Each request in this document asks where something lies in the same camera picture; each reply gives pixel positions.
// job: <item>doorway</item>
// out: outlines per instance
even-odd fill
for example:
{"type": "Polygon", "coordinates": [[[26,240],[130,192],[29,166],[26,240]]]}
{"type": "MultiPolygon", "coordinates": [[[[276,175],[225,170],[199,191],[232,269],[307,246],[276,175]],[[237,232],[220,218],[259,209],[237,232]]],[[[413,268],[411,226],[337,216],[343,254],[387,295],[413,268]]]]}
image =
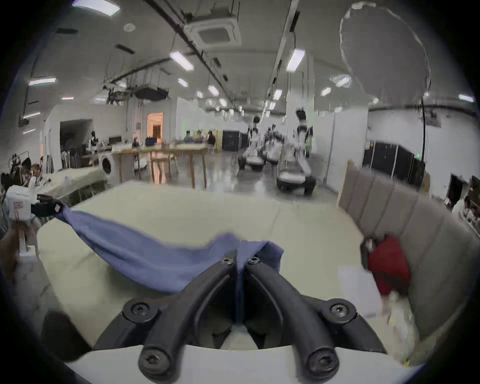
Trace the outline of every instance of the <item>doorway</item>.
{"type": "Polygon", "coordinates": [[[157,143],[163,142],[163,112],[147,116],[147,137],[155,137],[157,143]]]}

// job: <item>bed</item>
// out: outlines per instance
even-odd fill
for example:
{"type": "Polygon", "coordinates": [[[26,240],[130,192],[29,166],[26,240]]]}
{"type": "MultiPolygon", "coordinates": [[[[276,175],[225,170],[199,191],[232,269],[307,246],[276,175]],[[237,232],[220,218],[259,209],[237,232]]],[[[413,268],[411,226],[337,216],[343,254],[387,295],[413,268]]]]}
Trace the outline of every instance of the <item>bed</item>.
{"type": "MultiPolygon", "coordinates": [[[[285,250],[280,273],[300,293],[320,299],[342,297],[338,265],[360,264],[360,231],[330,204],[292,204],[129,181],[75,209],[116,220],[167,244],[203,246],[228,231],[247,240],[271,240],[285,250]]],[[[161,295],[113,270],[59,220],[39,230],[38,246],[60,304],[90,345],[126,301],[161,295]]]]}
{"type": "Polygon", "coordinates": [[[105,183],[105,176],[99,166],[85,168],[66,168],[43,176],[51,180],[37,188],[37,193],[46,194],[57,199],[66,198],[70,194],[85,187],[105,183]]]}

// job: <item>hand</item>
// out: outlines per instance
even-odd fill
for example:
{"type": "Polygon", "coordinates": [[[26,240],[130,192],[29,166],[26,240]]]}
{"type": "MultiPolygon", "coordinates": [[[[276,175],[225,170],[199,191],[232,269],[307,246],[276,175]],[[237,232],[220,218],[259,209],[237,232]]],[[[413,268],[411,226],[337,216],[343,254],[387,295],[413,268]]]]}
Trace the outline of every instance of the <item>hand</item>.
{"type": "Polygon", "coordinates": [[[23,230],[25,236],[30,232],[28,225],[22,221],[15,221],[8,229],[6,235],[0,240],[0,262],[5,279],[13,282],[15,268],[17,266],[17,255],[19,251],[19,232],[23,230]]]}

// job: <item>washing machine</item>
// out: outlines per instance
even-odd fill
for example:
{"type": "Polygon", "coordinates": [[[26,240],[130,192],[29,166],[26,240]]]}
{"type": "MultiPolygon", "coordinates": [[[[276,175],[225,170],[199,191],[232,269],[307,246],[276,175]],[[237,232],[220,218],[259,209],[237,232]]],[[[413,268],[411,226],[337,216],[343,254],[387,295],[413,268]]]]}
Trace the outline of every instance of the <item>washing machine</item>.
{"type": "Polygon", "coordinates": [[[122,182],[133,179],[133,156],[118,156],[111,152],[102,152],[99,156],[99,165],[109,186],[120,184],[120,161],[122,182]]]}

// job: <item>table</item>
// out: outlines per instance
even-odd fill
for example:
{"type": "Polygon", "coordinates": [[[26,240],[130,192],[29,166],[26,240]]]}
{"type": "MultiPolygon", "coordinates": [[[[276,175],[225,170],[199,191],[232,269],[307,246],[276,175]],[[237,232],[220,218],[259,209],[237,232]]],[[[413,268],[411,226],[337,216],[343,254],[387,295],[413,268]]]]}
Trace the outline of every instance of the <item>table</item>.
{"type": "MultiPolygon", "coordinates": [[[[168,171],[170,172],[170,156],[176,155],[180,152],[185,152],[188,154],[190,158],[190,175],[192,179],[192,188],[195,189],[195,173],[193,171],[193,155],[202,155],[202,165],[204,169],[204,187],[206,188],[207,174],[205,170],[205,154],[207,153],[207,149],[208,147],[205,144],[180,144],[177,146],[154,145],[151,147],[128,148],[121,152],[115,152],[115,153],[112,152],[112,154],[117,155],[119,157],[123,155],[128,155],[128,156],[137,155],[138,169],[140,169],[140,157],[138,155],[148,153],[150,156],[150,166],[151,166],[152,178],[153,178],[154,174],[153,174],[152,153],[164,153],[168,155],[168,171]]],[[[119,161],[119,163],[120,163],[120,166],[119,166],[120,183],[122,183],[123,180],[122,180],[122,172],[121,172],[121,160],[119,161]]]]}

